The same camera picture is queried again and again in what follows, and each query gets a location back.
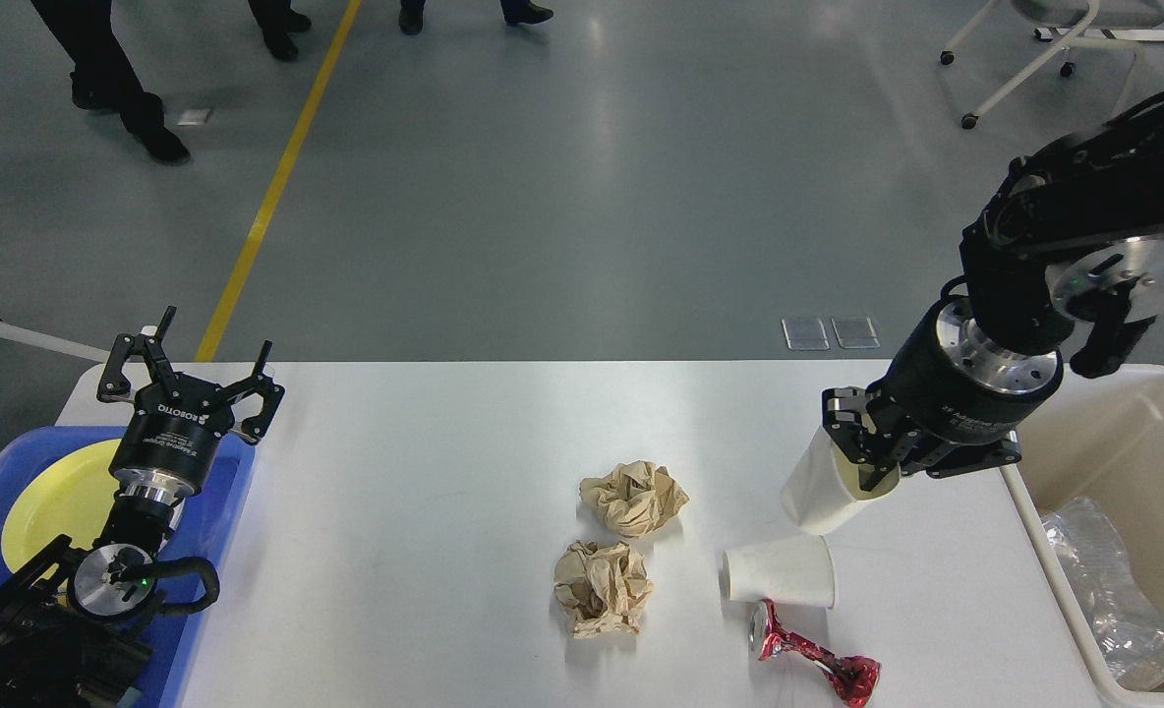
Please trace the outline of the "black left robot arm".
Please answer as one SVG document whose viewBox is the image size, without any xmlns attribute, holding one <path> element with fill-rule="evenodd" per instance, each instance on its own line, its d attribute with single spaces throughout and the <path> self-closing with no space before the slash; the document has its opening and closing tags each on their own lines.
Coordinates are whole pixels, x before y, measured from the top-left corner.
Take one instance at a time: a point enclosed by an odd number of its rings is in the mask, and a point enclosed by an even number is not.
<svg viewBox="0 0 1164 708">
<path fill-rule="evenodd" d="M 163 348 L 173 314 L 118 337 L 98 381 L 98 401 L 133 408 L 107 466 L 116 489 L 100 533 L 87 548 L 56 534 L 0 586 L 0 707 L 130 705 L 152 656 L 146 629 L 203 613 L 221 593 L 210 559 L 161 551 L 219 444 L 260 442 L 285 390 L 267 371 L 271 341 L 227 385 L 176 371 Z"/>
</svg>

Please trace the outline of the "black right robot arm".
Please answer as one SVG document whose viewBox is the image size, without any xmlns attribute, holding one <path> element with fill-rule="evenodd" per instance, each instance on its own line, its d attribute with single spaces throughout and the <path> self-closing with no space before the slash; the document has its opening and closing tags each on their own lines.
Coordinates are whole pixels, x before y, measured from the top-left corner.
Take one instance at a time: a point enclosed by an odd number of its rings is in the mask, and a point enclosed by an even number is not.
<svg viewBox="0 0 1164 708">
<path fill-rule="evenodd" d="M 1164 313 L 1164 90 L 1014 158 L 959 254 L 888 371 L 822 394 L 852 493 L 1018 461 L 1018 423 L 1066 371 L 1130 357 Z"/>
</svg>

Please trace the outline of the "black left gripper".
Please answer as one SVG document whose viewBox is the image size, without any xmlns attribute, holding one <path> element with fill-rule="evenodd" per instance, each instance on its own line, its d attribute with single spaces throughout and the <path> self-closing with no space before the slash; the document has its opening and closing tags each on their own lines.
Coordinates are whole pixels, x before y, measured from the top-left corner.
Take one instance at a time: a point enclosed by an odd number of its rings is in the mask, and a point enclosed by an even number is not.
<svg viewBox="0 0 1164 708">
<path fill-rule="evenodd" d="M 267 371 L 274 346 L 265 340 L 250 374 L 229 385 L 207 385 L 196 406 L 179 401 L 179 376 L 163 351 L 177 307 L 169 305 L 152 334 L 119 334 L 98 381 L 95 399 L 132 402 L 136 408 L 111 460 L 120 493 L 177 503 L 203 491 L 223 436 L 258 446 L 285 397 L 285 388 Z M 150 385 L 132 389 L 125 364 L 146 364 Z M 260 411 L 241 418 L 242 401 L 260 401 Z"/>
</svg>

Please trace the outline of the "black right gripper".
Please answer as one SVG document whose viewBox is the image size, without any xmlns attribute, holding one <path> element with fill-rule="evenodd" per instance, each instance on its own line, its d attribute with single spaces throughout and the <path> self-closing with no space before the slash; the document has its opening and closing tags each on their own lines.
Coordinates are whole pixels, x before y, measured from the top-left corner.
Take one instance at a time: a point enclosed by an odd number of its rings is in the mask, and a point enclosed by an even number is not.
<svg viewBox="0 0 1164 708">
<path fill-rule="evenodd" d="M 941 299 L 871 390 L 822 391 L 822 427 L 873 493 L 897 470 L 954 477 L 1021 460 L 1018 422 L 1057 390 L 1059 351 L 1025 355 L 995 342 L 971 300 Z"/>
</svg>

